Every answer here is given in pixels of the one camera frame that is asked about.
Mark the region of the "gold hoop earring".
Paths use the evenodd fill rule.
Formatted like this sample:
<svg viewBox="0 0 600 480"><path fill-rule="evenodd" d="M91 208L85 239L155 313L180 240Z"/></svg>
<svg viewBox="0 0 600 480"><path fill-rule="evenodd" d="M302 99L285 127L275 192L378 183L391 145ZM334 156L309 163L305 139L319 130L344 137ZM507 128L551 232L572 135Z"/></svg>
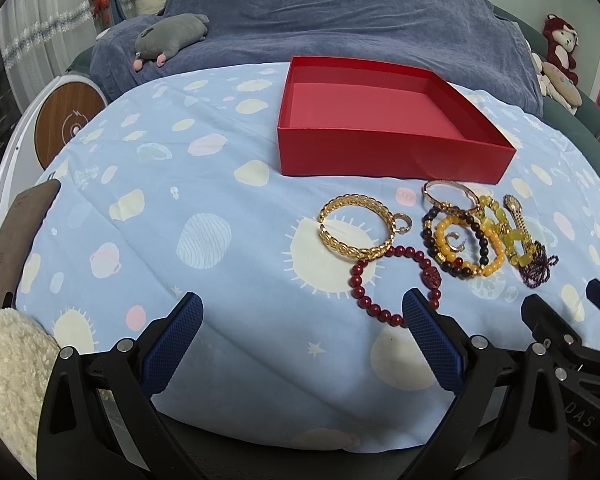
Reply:
<svg viewBox="0 0 600 480"><path fill-rule="evenodd" d="M466 240L460 237L460 234L457 232L449 232L444 237L445 243L451 249L451 252L455 252L456 254L460 254L464 252L466 249Z"/></svg>
<svg viewBox="0 0 600 480"><path fill-rule="evenodd" d="M403 212L397 212L394 214L393 222L396 225L396 234L400 235L410 232L413 226L412 218Z"/></svg>

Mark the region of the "thin rose gold bangle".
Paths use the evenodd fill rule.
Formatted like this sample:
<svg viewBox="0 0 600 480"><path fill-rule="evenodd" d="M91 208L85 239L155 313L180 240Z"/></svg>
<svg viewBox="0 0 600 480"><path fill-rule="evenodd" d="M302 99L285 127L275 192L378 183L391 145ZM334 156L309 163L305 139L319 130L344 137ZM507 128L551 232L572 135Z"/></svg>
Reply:
<svg viewBox="0 0 600 480"><path fill-rule="evenodd" d="M478 195L467 185L449 180L429 180L422 186L422 197L443 211L476 212Z"/></svg>

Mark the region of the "light blue patterned bedsheet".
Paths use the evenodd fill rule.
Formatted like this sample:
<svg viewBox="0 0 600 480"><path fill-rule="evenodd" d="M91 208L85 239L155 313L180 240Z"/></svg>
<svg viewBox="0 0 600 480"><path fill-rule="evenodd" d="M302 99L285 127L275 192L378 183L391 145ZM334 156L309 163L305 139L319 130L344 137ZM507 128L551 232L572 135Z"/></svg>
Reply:
<svg viewBox="0 0 600 480"><path fill-rule="evenodd" d="M360 193L404 211L398 244L422 247L422 181L287 178L276 122L287 63L200 70L112 102L45 171L59 180L17 290L17 309L58 344L107 351L167 316L186 292L204 322L156 408L240 440L359 453L426 442L452 393L406 328L373 320L350 296L353 262L317 235L333 197ZM455 86L517 153L498 185L558 255L535 292L600 349L600 178L559 130L484 90ZM534 290L508 264L488 278L444 275L440 311L501 348L531 341L520 319Z"/></svg>

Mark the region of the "cream fluffy cushion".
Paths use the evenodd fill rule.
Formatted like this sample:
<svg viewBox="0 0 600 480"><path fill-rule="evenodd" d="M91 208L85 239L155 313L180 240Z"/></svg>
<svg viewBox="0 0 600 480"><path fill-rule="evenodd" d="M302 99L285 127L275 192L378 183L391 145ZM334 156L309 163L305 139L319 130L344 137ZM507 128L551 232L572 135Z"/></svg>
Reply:
<svg viewBox="0 0 600 480"><path fill-rule="evenodd" d="M33 318L0 309L0 437L33 479L38 424L58 352L55 339Z"/></svg>

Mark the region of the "green sofa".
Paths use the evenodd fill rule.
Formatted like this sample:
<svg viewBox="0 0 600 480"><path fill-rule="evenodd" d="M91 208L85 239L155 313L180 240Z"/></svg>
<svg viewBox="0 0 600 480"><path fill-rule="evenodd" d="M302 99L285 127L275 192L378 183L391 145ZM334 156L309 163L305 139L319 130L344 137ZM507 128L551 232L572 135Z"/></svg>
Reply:
<svg viewBox="0 0 600 480"><path fill-rule="evenodd" d="M550 14L548 34L544 35L513 14L494 6L494 14L502 20L516 22L531 50L532 62L542 96L550 104L560 105L600 142L600 107L577 88L572 51L578 34L562 18Z"/></svg>

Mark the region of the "brown flat pad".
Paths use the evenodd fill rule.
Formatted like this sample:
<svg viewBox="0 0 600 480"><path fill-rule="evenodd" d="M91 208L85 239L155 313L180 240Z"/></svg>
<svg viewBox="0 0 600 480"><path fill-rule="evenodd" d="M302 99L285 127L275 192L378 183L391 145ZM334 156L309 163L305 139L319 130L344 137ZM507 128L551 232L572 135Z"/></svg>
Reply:
<svg viewBox="0 0 600 480"><path fill-rule="evenodd" d="M36 233L59 193L50 179L19 193L0 227L0 309L13 309L24 264Z"/></svg>

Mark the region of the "beige plush toy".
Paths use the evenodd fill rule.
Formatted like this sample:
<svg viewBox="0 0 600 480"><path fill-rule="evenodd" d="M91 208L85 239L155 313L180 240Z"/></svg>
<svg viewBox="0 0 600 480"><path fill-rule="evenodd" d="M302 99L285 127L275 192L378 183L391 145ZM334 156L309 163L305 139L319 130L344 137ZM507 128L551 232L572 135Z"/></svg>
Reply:
<svg viewBox="0 0 600 480"><path fill-rule="evenodd" d="M537 53L531 52L531 58L542 96L549 96L571 115L576 114L582 105L578 88L561 70L552 63L543 61Z"/></svg>

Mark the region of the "red cardboard box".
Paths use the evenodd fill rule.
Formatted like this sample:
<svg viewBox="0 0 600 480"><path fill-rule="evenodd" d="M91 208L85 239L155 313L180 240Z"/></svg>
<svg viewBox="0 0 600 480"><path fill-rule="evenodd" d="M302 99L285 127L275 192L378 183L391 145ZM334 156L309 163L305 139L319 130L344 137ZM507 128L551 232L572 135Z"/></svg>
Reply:
<svg viewBox="0 0 600 480"><path fill-rule="evenodd" d="M516 150L431 70L296 56L277 124L280 171L495 184Z"/></svg>

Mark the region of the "red monkey plush toy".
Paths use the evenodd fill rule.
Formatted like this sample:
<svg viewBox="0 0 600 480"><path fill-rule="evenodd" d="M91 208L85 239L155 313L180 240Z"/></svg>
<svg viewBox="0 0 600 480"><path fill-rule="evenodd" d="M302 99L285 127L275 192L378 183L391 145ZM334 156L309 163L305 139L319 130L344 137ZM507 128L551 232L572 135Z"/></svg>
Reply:
<svg viewBox="0 0 600 480"><path fill-rule="evenodd" d="M579 77L574 71L577 62L572 55L579 43L577 31L563 18L547 14L543 36L548 44L547 61L559 68L573 84L578 84Z"/></svg>

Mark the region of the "round white wooden side table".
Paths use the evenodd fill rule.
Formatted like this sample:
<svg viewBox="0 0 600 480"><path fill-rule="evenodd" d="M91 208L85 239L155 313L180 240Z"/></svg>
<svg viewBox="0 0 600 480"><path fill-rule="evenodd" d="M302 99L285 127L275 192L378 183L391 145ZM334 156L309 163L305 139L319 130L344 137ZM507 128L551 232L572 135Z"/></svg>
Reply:
<svg viewBox="0 0 600 480"><path fill-rule="evenodd" d="M16 195L30 188L59 152L107 106L81 75L53 79L23 112L0 165L0 223Z"/></svg>

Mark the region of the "grey plush mouse toy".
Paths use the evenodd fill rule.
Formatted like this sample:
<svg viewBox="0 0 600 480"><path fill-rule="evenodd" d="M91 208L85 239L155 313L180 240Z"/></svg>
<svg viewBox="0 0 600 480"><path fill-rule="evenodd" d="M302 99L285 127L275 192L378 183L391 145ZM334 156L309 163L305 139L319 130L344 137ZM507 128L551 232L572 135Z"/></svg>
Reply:
<svg viewBox="0 0 600 480"><path fill-rule="evenodd" d="M207 15L183 13L147 27L135 40L133 70L139 72L149 61L162 67L182 49L205 40L209 23Z"/></svg>

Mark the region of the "dark blue blanket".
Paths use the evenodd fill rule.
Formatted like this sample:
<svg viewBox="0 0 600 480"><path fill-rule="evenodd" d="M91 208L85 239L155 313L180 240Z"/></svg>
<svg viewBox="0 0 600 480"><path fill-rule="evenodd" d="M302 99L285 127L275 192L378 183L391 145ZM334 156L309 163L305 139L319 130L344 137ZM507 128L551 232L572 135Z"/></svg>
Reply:
<svg viewBox="0 0 600 480"><path fill-rule="evenodd" d="M179 73L318 55L423 67L529 114L543 110L524 35L486 0L166 0L163 13L208 16L207 38L165 66L134 70L135 40L157 19L117 24L91 57L91 77L108 99Z"/></svg>

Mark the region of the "white sheer curtain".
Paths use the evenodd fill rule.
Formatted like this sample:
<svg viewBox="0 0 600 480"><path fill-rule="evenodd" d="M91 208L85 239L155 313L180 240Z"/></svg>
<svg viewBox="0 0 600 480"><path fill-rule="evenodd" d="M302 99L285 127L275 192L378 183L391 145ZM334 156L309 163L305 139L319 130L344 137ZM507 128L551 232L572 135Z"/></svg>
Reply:
<svg viewBox="0 0 600 480"><path fill-rule="evenodd" d="M0 48L20 110L94 46L101 30L91 0L6 0L0 9Z"/></svg>

